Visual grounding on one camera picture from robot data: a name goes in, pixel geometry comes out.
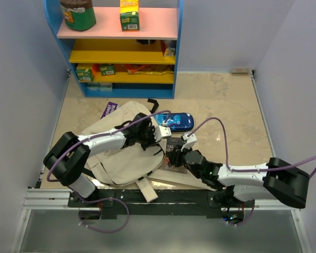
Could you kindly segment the dark tale of two cities book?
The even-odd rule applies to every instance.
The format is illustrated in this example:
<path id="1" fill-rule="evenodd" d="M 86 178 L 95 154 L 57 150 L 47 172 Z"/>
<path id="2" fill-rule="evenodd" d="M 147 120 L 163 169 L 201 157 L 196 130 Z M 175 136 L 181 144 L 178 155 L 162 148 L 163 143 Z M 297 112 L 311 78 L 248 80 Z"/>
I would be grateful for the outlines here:
<path id="1" fill-rule="evenodd" d="M 181 138 L 173 137 L 167 139 L 166 153 L 160 170 L 180 174 L 187 174 L 187 169 L 181 163 L 177 163 L 177 153 L 174 150 L 176 146 L 181 147 L 182 145 L 183 141 L 181 140 Z"/>

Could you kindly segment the cream canvas backpack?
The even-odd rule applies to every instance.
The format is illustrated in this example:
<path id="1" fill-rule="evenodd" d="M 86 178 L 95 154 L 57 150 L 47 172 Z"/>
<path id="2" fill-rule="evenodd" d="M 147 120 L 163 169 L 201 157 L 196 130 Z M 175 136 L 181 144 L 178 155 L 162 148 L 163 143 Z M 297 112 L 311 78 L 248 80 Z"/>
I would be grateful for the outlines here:
<path id="1" fill-rule="evenodd" d="M 129 101 L 84 129 L 82 135 L 106 132 L 127 120 L 133 120 L 140 112 L 146 115 L 150 114 L 146 106 L 135 101 Z M 137 143 L 125 149 L 114 149 L 96 154 L 88 158 L 87 167 L 93 172 L 95 178 L 103 184 L 123 187 L 136 183 L 147 202 L 158 198 L 148 179 L 165 180 L 214 191 L 189 172 L 181 174 L 161 170 L 160 167 L 165 159 L 165 151 L 166 140 L 161 141 L 158 146 L 148 148 L 146 151 L 143 151 Z"/>

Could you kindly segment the blue dinosaur pencil case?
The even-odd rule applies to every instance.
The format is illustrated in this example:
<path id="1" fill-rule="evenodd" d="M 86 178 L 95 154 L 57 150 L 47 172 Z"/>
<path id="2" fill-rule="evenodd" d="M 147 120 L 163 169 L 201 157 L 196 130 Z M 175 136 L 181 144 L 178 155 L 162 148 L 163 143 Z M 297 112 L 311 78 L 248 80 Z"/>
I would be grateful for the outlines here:
<path id="1" fill-rule="evenodd" d="M 154 116 L 156 122 L 162 125 L 168 117 L 167 113 L 156 114 Z M 194 127 L 194 119 L 189 113 L 171 113 L 167 120 L 167 127 L 171 132 L 188 132 Z"/>

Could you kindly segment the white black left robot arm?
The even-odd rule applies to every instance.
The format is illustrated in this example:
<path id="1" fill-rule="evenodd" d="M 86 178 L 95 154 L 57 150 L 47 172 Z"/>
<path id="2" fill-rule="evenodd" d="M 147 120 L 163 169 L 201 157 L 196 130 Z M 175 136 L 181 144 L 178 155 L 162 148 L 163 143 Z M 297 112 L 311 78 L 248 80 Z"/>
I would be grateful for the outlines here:
<path id="1" fill-rule="evenodd" d="M 80 195 L 87 207 L 98 202 L 97 186 L 90 177 L 109 186 L 138 183 L 158 169 L 171 131 L 153 118 L 138 113 L 133 120 L 104 132 L 64 133 L 45 156 L 43 164 L 54 181 Z"/>

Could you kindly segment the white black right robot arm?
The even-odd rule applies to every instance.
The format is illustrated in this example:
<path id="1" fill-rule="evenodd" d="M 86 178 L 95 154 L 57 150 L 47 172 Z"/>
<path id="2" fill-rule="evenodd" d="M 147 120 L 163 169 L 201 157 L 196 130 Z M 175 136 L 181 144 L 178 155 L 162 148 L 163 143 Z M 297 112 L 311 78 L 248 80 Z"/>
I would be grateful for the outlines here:
<path id="1" fill-rule="evenodd" d="M 177 145 L 166 153 L 175 167 L 187 168 L 203 184 L 217 191 L 216 200 L 230 207 L 252 200 L 276 199 L 297 209 L 306 206 L 310 176 L 279 158 L 255 166 L 230 166 L 208 161 L 198 150 Z"/>

